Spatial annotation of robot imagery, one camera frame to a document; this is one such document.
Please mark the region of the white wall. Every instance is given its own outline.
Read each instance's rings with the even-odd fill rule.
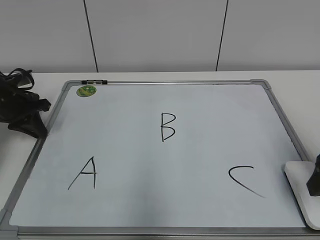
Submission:
[[[213,71],[226,0],[86,0],[100,72]]]
[[[0,71],[95,72],[82,0],[0,0]]]
[[[214,71],[227,0],[85,0],[100,72]],[[320,0],[229,0],[218,71],[320,70]],[[0,71],[95,72],[83,0],[0,0]]]
[[[218,71],[320,70],[320,0],[230,0]]]

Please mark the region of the whiteboard frame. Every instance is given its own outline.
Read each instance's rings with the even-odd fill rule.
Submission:
[[[47,124],[51,130],[61,106],[72,86],[81,85],[260,85],[266,92],[302,161],[310,161],[306,150],[282,110],[266,80],[228,81],[108,81],[70,80],[61,90]],[[46,139],[35,143],[4,208],[0,211],[0,239],[320,239],[320,231],[308,227],[29,227],[9,225],[12,211],[20,197]]]

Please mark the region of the black marker writing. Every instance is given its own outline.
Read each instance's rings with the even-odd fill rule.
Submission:
[[[93,172],[87,172],[87,171],[83,171],[86,166],[88,165],[88,163],[91,162],[92,163],[92,166],[93,166]],[[81,171],[78,173],[78,175],[75,177],[75,179],[71,182],[71,184],[69,185],[68,187],[68,190],[71,188],[72,184],[74,184],[74,182],[76,181],[76,179],[80,176],[80,174],[93,174],[93,188],[95,189],[96,188],[96,165],[95,165],[95,162],[94,162],[94,157],[91,157],[89,159],[89,161],[86,162],[86,164],[84,165],[84,167],[81,169]]]
[[[255,191],[251,190],[250,188],[248,188],[247,186],[245,186],[244,184],[242,184],[241,182],[239,182],[238,180],[236,180],[236,179],[231,175],[231,171],[232,171],[233,169],[238,169],[238,168],[250,168],[250,169],[253,169],[254,167],[253,167],[253,166],[234,166],[234,167],[232,167],[232,168],[229,169],[229,172],[228,172],[228,173],[229,173],[230,178],[231,178],[233,181],[235,181],[237,184],[239,184],[239,185],[241,185],[242,187],[244,187],[245,189],[249,190],[250,192],[258,195],[258,196],[261,197],[261,198],[265,198],[264,196],[256,193]]]
[[[173,119],[164,123],[164,115],[171,115],[171,116],[173,116]],[[175,135],[176,130],[171,126],[166,126],[167,124],[173,122],[174,120],[176,120],[175,115],[173,115],[171,113],[161,113],[161,138],[162,138],[162,142],[164,142],[168,138],[171,138],[173,135]],[[171,129],[173,131],[172,134],[170,136],[164,137],[164,128]]]

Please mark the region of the whiteboard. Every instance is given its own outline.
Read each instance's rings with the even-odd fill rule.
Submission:
[[[11,225],[305,227],[283,173],[301,159],[260,85],[101,85],[90,97],[79,87],[68,91]],[[162,113],[176,117],[164,141],[173,130],[161,125],[174,117]],[[70,187],[91,157],[96,174]],[[257,194],[229,176],[235,166],[252,167],[231,175]],[[93,171],[91,162],[83,170]]]

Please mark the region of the round sticker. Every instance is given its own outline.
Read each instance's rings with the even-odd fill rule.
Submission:
[[[90,97],[93,94],[95,94],[97,91],[95,86],[91,86],[91,85],[86,85],[86,86],[82,86],[80,87],[77,91],[76,94],[79,97]]]

